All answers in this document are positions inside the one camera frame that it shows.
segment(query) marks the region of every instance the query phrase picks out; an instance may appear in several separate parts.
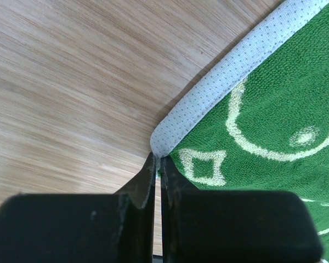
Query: black object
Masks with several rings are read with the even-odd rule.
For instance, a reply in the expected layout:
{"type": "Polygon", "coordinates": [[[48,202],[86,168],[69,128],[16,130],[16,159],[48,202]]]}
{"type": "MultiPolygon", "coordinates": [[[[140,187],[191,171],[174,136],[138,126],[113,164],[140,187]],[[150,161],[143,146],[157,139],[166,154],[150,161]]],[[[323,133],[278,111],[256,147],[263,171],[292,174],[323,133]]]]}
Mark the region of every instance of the black object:
{"type": "MultiPolygon", "coordinates": [[[[151,262],[152,153],[113,195],[17,195],[0,207],[2,262],[151,262]]],[[[315,263],[303,202],[278,191],[199,191],[161,160],[163,262],[315,263]]]]}

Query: wood grain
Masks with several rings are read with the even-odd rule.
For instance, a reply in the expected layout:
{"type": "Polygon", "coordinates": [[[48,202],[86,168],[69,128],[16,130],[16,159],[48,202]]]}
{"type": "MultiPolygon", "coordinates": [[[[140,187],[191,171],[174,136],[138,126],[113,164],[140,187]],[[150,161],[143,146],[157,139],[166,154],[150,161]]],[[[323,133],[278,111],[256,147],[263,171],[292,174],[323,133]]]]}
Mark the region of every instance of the wood grain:
{"type": "Polygon", "coordinates": [[[159,121],[277,2],[0,0],[0,204],[119,189],[159,121]]]}

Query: green towel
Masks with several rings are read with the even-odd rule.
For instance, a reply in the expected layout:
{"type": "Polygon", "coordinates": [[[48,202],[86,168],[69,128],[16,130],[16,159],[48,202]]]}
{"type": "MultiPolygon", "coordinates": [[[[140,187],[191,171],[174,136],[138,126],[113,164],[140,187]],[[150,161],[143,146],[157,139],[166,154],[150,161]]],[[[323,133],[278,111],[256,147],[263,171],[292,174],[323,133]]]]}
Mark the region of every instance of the green towel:
{"type": "Polygon", "coordinates": [[[170,156],[201,189],[295,192],[329,262],[329,4],[242,79],[170,156]]]}

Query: terry cloth fabric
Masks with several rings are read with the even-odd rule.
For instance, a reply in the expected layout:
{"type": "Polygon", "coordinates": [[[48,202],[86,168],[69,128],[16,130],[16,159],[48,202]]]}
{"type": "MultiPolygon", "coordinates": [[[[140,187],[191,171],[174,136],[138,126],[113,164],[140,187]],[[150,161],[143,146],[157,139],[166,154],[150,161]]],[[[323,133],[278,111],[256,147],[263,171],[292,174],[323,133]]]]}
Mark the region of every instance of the terry cloth fabric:
{"type": "MultiPolygon", "coordinates": [[[[233,67],[230,63],[222,70],[233,67]]],[[[178,135],[170,156],[201,189],[295,192],[310,210],[329,262],[329,4],[241,76],[227,96],[216,96],[213,108],[188,113],[202,118],[184,138],[178,135]]],[[[203,98],[208,90],[201,89],[203,98]]],[[[186,104],[197,103],[188,95],[186,104]]],[[[179,115],[168,115],[167,126],[179,115]]],[[[157,138],[163,133],[154,132],[157,138]]],[[[168,148],[154,141],[153,135],[152,150],[162,157],[168,148]]]]}

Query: light brown wood tabletop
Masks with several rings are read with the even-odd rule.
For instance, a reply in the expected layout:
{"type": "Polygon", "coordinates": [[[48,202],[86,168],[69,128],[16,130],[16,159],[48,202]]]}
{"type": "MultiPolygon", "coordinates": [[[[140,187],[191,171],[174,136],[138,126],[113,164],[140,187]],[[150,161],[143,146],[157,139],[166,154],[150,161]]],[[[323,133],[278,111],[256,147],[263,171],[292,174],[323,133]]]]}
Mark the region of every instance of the light brown wood tabletop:
{"type": "Polygon", "coordinates": [[[0,0],[0,204],[118,190],[155,126],[278,3],[0,0]]]}

